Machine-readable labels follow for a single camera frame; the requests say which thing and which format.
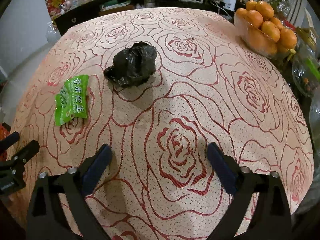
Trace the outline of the green peanut snack packet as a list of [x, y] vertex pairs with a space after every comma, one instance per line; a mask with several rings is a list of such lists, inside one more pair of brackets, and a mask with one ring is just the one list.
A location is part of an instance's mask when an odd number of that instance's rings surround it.
[[88, 75], [78, 75], [67, 79], [55, 96], [55, 125], [62, 126], [74, 118], [87, 119]]

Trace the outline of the small black bag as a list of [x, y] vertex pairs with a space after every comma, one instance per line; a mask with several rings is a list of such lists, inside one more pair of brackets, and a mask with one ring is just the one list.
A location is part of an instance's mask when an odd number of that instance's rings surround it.
[[104, 77], [122, 88], [146, 83], [156, 71], [157, 50], [145, 42], [137, 42], [125, 48], [113, 58], [113, 64], [105, 68]]

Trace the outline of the rose pattern tablecloth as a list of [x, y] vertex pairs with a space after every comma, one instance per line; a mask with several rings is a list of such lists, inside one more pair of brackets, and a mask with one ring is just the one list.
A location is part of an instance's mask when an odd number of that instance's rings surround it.
[[[104, 77], [134, 43], [157, 50], [156, 71], [140, 86]], [[55, 125], [55, 96], [88, 75], [87, 119]], [[40, 63], [16, 110], [20, 141], [40, 151], [8, 209], [26, 225], [37, 176], [62, 174], [102, 144], [113, 158], [86, 202], [112, 239], [205, 239], [231, 203], [206, 158], [215, 142], [241, 166], [279, 173], [291, 212], [313, 178], [310, 135], [289, 85], [268, 59], [243, 44], [216, 13], [139, 9], [70, 28]]]

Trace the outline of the clear large water jug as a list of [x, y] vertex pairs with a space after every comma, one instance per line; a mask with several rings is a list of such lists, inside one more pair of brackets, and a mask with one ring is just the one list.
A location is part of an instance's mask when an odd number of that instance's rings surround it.
[[46, 39], [48, 43], [54, 45], [61, 38], [60, 32], [53, 21], [48, 22]]

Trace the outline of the red festive poster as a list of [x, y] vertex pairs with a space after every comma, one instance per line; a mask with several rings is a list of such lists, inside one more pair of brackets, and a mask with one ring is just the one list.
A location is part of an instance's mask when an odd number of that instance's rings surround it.
[[53, 21], [61, 15], [60, 5], [63, 5], [65, 0], [46, 0], [47, 10], [50, 19]]

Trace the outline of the glass bowl of oranges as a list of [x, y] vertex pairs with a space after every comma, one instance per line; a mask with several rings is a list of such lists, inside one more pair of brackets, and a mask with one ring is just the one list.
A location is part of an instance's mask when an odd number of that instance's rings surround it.
[[255, 53], [274, 59], [296, 52], [296, 33], [276, 18], [269, 3], [250, 0], [235, 11], [233, 20], [240, 37]]

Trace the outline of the black tv cabinet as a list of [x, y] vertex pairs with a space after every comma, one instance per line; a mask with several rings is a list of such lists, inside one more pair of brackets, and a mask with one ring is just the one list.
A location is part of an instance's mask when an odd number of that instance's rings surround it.
[[55, 19], [55, 24], [63, 35], [69, 28], [94, 19], [136, 7], [178, 7], [218, 12], [223, 8], [221, 0], [95, 0], [71, 9]]

